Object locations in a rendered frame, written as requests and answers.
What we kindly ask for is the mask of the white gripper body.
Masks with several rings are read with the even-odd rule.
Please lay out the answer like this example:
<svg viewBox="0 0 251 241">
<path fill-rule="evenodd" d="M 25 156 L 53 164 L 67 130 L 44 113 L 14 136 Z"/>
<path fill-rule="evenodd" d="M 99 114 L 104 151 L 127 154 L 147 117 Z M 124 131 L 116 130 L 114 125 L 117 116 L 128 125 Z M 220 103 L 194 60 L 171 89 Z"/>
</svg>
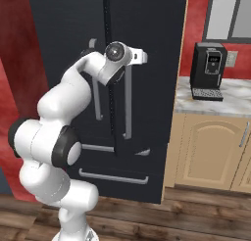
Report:
<svg viewBox="0 0 251 241">
<path fill-rule="evenodd" d="M 148 55 L 142 49 L 137 49 L 134 54 L 134 60 L 137 64 L 146 64 L 148 61 Z"/>
</svg>

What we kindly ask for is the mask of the black fridge right door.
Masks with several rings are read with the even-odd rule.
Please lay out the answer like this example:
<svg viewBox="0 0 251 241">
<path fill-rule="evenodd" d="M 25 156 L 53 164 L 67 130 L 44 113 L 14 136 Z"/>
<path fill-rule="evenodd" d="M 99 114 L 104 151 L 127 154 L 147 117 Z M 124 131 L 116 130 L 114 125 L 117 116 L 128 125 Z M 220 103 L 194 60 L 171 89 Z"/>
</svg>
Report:
<svg viewBox="0 0 251 241">
<path fill-rule="evenodd" d="M 131 138 L 126 140 L 125 76 L 109 87 L 115 149 L 139 151 L 167 144 L 186 0 L 104 0 L 106 40 L 140 48 L 148 62 L 132 72 Z"/>
</svg>

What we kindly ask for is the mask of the black fridge door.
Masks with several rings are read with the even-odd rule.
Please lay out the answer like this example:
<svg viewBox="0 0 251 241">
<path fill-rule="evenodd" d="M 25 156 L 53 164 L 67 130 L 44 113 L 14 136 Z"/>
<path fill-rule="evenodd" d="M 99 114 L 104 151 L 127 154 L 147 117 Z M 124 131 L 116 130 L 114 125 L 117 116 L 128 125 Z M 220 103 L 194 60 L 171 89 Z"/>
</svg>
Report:
<svg viewBox="0 0 251 241">
<path fill-rule="evenodd" d="M 140 48 L 148 62 L 132 72 L 131 138 L 126 140 L 125 76 L 109 87 L 115 149 L 139 151 L 167 144 L 186 0 L 104 0 L 106 40 Z"/>
<path fill-rule="evenodd" d="M 29 4 L 49 87 L 59 83 L 90 39 L 97 40 L 98 52 L 105 50 L 103 0 L 29 0 Z M 112 146 L 109 89 L 99 85 L 98 91 L 103 119 L 95 117 L 91 103 L 72 126 L 84 144 Z"/>
</svg>

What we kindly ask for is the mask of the black fridge left door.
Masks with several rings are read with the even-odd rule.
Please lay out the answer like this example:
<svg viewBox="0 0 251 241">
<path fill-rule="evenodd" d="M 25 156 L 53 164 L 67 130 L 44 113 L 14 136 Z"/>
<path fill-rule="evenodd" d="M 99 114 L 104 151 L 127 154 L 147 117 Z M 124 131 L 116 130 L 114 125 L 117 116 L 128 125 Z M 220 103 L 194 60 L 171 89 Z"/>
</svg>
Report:
<svg viewBox="0 0 251 241">
<path fill-rule="evenodd" d="M 105 50 L 103 0 L 29 0 L 29 4 L 49 87 L 59 83 L 90 39 L 97 40 L 98 52 Z M 103 119 L 95 117 L 91 103 L 72 126 L 84 144 L 112 146 L 109 89 L 99 85 L 98 91 Z"/>
</svg>

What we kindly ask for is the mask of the black fridge drawer front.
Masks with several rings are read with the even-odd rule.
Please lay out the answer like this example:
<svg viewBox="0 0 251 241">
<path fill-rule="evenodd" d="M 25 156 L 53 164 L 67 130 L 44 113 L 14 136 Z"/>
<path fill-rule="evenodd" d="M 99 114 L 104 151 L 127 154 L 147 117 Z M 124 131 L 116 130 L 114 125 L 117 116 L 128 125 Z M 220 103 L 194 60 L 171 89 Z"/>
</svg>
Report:
<svg viewBox="0 0 251 241">
<path fill-rule="evenodd" d="M 117 156 L 114 152 L 82 150 L 77 162 L 67 168 L 67 174 L 72 179 L 96 185 L 101 196 L 160 204 L 166 155 L 166 144 L 151 148 L 148 156 L 125 153 Z M 78 174 L 79 169 L 85 172 L 139 179 L 149 176 L 149 181 L 145 185 L 139 185 L 82 177 Z"/>
</svg>

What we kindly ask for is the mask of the black coffee machine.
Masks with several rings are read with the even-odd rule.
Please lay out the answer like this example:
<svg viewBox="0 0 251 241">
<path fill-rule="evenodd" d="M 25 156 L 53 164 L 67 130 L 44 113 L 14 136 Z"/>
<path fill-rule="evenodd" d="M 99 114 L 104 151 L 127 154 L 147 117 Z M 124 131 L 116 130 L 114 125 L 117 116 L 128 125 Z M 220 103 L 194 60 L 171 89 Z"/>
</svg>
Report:
<svg viewBox="0 0 251 241">
<path fill-rule="evenodd" d="M 194 100 L 224 100 L 220 90 L 227 50 L 221 43 L 198 42 L 194 46 L 190 89 Z"/>
</svg>

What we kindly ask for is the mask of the grey framed window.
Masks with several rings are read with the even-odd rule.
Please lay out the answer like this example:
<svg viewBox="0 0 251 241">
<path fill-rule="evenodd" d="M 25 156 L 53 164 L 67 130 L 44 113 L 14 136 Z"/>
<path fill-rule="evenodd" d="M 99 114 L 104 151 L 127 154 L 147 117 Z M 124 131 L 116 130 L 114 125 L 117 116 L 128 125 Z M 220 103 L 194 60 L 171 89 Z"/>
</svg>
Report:
<svg viewBox="0 0 251 241">
<path fill-rule="evenodd" d="M 251 0 L 209 0 L 202 40 L 251 44 Z"/>
</svg>

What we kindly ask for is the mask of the beige arched cupboard door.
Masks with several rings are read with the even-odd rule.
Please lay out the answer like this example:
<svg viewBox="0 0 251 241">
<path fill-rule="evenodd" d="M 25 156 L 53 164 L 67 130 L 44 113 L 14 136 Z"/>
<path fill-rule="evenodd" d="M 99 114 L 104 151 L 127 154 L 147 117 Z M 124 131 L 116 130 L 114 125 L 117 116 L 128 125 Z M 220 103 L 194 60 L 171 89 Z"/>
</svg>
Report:
<svg viewBox="0 0 251 241">
<path fill-rule="evenodd" d="M 229 190 L 244 146 L 246 118 L 185 116 L 178 152 L 176 184 Z"/>
</svg>

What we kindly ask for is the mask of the beige wall socket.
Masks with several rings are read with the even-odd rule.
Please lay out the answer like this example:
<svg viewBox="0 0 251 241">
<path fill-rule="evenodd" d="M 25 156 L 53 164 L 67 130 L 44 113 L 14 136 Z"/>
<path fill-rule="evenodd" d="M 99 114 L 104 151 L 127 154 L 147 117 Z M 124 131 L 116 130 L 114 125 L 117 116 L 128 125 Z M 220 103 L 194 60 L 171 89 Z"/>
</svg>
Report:
<svg viewBox="0 0 251 241">
<path fill-rule="evenodd" d="M 226 67 L 233 68 L 237 59 L 237 51 L 228 51 L 226 56 Z"/>
</svg>

